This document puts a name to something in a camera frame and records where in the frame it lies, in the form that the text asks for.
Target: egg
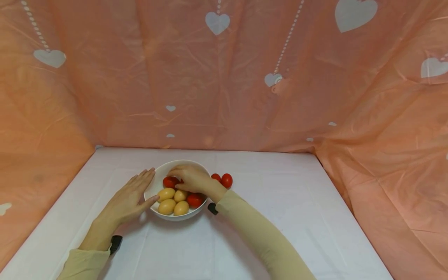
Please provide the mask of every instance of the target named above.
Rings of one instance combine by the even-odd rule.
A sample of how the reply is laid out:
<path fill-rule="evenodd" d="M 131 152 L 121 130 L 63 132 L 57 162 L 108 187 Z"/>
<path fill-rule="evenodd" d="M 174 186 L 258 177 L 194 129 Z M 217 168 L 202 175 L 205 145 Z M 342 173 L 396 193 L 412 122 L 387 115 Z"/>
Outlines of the egg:
<path fill-rule="evenodd" d="M 159 208 L 157 210 L 162 215 L 170 215 L 172 214 L 175 206 L 176 202 L 173 199 L 167 199 L 159 204 Z"/>
<path fill-rule="evenodd" d="M 177 190 L 177 192 L 174 194 L 174 201 L 180 202 L 187 199 L 188 192 L 184 190 Z"/>
<path fill-rule="evenodd" d="M 187 214 L 189 208 L 190 208 L 190 206 L 188 205 L 188 203 L 186 201 L 178 202 L 176 204 L 176 206 L 174 207 L 174 215 L 180 216 L 183 214 Z"/>
<path fill-rule="evenodd" d="M 158 196 L 160 196 L 158 202 L 160 203 L 164 200 L 173 198 L 175 193 L 176 193 L 176 191 L 172 188 L 165 188 L 165 189 L 161 190 L 157 194 Z"/>

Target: cherry tomato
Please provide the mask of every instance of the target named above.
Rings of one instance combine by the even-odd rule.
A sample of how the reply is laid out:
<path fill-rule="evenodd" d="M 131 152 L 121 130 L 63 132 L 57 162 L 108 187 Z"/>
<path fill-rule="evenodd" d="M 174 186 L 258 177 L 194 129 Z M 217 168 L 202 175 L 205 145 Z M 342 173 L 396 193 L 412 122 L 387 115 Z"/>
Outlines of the cherry tomato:
<path fill-rule="evenodd" d="M 187 197 L 188 205 L 190 205 L 190 207 L 193 209 L 196 209 L 199 206 L 201 206 L 202 203 L 204 203 L 204 200 L 205 199 L 201 194 L 196 194 L 196 193 L 190 194 Z"/>
<path fill-rule="evenodd" d="M 232 187 L 233 184 L 233 178 L 232 176 L 230 176 L 230 174 L 224 174 L 221 178 L 221 184 L 226 188 L 226 189 L 230 189 L 230 187 Z"/>
<path fill-rule="evenodd" d="M 215 179 L 215 180 L 218 180 L 218 182 L 220 183 L 221 182 L 221 176 L 219 176 L 219 174 L 212 174 L 211 175 L 211 178 L 212 179 Z"/>
<path fill-rule="evenodd" d="M 165 188 L 175 189 L 176 185 L 179 184 L 179 179 L 176 177 L 165 177 L 163 181 L 163 185 Z"/>

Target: dotted line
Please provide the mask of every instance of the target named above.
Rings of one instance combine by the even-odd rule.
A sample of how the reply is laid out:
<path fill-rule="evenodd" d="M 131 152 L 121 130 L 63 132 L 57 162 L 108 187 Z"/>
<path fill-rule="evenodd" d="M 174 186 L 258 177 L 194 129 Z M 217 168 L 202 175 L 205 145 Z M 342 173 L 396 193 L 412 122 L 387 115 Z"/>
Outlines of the dotted line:
<path fill-rule="evenodd" d="M 220 14 L 220 12 L 221 12 L 221 0 L 218 0 L 218 7 L 217 8 L 218 9 L 216 10 L 216 13 Z"/>
<path fill-rule="evenodd" d="M 291 35 L 293 34 L 294 27 L 296 26 L 297 19 L 299 18 L 300 11 L 302 10 L 303 3 L 305 3 L 305 0 L 302 0 L 302 1 L 300 2 L 300 6 L 299 6 L 299 9 L 297 10 L 296 18 L 294 19 L 294 22 L 293 22 L 293 24 L 291 25 L 291 29 L 289 30 L 288 37 L 286 38 L 286 42 L 285 42 L 284 45 L 283 45 L 283 50 L 281 51 L 279 60 L 277 61 L 276 69 L 274 70 L 274 75 L 275 75 L 275 74 L 278 72 L 278 70 L 279 70 L 280 62 L 281 62 L 281 60 L 282 60 L 282 58 L 283 58 L 284 52 L 285 52 L 285 50 L 286 50 L 286 47 L 288 46 L 289 39 L 291 38 Z"/>
<path fill-rule="evenodd" d="M 448 53 L 445 53 L 444 57 L 442 57 L 440 60 L 445 60 L 445 57 L 448 57 Z"/>
<path fill-rule="evenodd" d="M 37 23 L 33 17 L 33 13 L 30 12 L 30 8 L 28 7 L 28 3 L 26 1 L 21 1 L 23 5 L 23 9 L 26 11 L 26 14 L 29 16 L 29 19 L 31 21 L 32 26 L 34 26 L 34 30 L 36 31 L 36 34 L 39 36 L 40 42 L 43 44 L 43 47 L 46 48 L 47 52 L 50 52 L 49 46 L 47 45 L 47 42 L 42 36 L 42 33 L 40 32 L 40 29 L 37 27 Z"/>

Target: right hand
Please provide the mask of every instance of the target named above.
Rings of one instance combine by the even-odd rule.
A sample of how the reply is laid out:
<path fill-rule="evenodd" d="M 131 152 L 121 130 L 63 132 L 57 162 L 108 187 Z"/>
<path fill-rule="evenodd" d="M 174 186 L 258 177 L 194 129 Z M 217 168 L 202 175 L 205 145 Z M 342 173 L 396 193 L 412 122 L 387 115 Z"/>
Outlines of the right hand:
<path fill-rule="evenodd" d="M 192 165 L 177 165 L 168 172 L 167 176 L 177 176 L 184 180 L 184 184 L 177 184 L 176 188 L 192 193 L 208 194 L 215 190 L 224 188 L 217 180 L 197 169 Z"/>

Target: white table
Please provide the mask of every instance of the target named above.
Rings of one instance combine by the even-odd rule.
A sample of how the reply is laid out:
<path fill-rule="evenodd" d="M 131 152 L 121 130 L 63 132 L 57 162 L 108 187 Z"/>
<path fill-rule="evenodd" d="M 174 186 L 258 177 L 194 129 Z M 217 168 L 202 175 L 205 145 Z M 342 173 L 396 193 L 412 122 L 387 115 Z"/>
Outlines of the white table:
<path fill-rule="evenodd" d="M 280 229 L 317 279 L 392 280 L 313 155 L 132 148 L 97 150 L 0 280 L 55 279 L 112 195 L 141 170 L 175 159 L 230 173 L 232 189 Z M 232 227 L 207 209 L 184 222 L 140 218 L 119 229 L 121 248 L 100 279 L 269 279 Z"/>

